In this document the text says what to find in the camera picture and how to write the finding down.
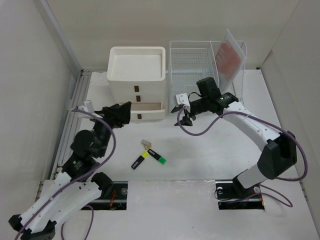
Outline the white three-drawer storage box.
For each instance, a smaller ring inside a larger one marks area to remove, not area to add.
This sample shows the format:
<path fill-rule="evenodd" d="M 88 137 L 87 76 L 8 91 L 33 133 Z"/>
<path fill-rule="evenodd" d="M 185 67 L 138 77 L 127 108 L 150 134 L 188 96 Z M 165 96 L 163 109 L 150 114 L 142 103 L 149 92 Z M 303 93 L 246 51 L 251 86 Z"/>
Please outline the white three-drawer storage box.
<path fill-rule="evenodd" d="M 112 47 L 109 53 L 107 80 L 116 103 L 132 103 L 133 121 L 158 121 L 166 117 L 164 47 Z"/>

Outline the green cap black highlighter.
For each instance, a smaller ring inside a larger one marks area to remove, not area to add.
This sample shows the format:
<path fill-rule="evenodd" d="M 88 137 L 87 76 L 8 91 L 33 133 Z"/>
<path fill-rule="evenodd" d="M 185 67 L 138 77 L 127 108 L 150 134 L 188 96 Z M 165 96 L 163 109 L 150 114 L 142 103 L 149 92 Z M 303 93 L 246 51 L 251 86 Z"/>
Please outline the green cap black highlighter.
<path fill-rule="evenodd" d="M 151 157 L 153 157 L 155 160 L 157 160 L 162 165 L 164 165 L 167 162 L 167 160 L 165 158 L 163 158 L 160 154 L 158 154 L 157 152 L 155 152 L 151 148 L 148 149 L 147 152 Z"/>

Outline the yellow cap black highlighter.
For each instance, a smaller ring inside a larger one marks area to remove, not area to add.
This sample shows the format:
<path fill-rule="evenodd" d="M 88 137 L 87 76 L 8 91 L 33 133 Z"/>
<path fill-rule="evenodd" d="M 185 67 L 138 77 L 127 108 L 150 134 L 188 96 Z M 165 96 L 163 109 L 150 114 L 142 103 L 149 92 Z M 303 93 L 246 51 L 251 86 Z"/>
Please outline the yellow cap black highlighter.
<path fill-rule="evenodd" d="M 135 170 L 148 156 L 149 153 L 147 151 L 144 151 L 131 165 L 131 168 Z"/>

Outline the red booklet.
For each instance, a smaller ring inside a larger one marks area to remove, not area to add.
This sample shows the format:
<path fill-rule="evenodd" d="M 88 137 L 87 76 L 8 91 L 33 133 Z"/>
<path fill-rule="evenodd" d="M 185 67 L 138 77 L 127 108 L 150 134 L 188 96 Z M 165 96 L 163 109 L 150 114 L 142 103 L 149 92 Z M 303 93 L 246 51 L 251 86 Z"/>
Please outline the red booklet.
<path fill-rule="evenodd" d="M 246 60 L 246 43 L 236 40 L 227 29 L 215 54 L 219 89 L 222 93 L 233 92 L 236 97 L 242 98 Z"/>

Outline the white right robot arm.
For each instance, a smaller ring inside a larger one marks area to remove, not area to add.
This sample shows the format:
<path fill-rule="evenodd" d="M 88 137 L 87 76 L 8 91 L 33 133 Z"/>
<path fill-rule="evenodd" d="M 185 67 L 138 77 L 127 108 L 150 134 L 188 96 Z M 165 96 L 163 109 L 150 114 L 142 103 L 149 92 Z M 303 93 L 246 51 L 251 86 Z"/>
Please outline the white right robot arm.
<path fill-rule="evenodd" d="M 257 118 L 230 92 L 221 93 L 212 77 L 197 81 L 199 99 L 190 101 L 187 93 L 174 97 L 177 112 L 176 125 L 182 129 L 192 126 L 200 114 L 216 114 L 249 138 L 260 150 L 260 157 L 252 167 L 232 180 L 232 193 L 243 197 L 250 188 L 266 180 L 274 180 L 297 163 L 297 144 L 288 131 Z"/>

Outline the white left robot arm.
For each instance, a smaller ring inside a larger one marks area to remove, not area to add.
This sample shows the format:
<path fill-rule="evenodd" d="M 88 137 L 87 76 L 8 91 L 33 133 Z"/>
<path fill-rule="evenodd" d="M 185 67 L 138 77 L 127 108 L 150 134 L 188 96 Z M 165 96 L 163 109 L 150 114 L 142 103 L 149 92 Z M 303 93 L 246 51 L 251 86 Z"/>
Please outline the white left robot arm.
<path fill-rule="evenodd" d="M 93 200 L 111 195 L 114 182 L 97 170 L 112 157 L 116 149 L 113 147 L 102 163 L 97 159 L 105 156 L 109 141 L 116 140 L 113 130 L 129 124 L 131 107 L 132 103 L 128 101 L 95 111 L 92 103 L 86 101 L 72 110 L 82 117 L 88 117 L 94 126 L 75 135 L 70 145 L 72 154 L 48 191 L 24 213 L 9 219 L 10 226 L 17 232 L 15 239 L 51 240 L 56 228 L 73 213 Z"/>

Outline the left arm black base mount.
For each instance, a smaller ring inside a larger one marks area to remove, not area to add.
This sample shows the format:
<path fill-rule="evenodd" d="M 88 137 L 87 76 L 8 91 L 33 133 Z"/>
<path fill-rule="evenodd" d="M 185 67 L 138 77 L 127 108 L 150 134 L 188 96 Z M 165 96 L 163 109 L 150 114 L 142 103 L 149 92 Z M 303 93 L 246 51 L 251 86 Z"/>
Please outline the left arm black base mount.
<path fill-rule="evenodd" d="M 127 209 L 128 182 L 112 181 L 105 173 L 96 173 L 92 182 L 102 190 L 101 196 L 88 205 L 94 210 L 123 211 Z"/>

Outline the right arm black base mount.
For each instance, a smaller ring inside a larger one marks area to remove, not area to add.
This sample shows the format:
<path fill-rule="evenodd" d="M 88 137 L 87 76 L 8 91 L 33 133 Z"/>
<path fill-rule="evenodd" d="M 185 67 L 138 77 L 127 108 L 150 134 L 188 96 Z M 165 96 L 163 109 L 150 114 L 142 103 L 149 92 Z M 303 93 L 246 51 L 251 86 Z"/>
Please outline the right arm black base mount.
<path fill-rule="evenodd" d="M 264 210 L 260 185 L 244 188 L 234 179 L 215 180 L 214 197 L 219 210 Z"/>

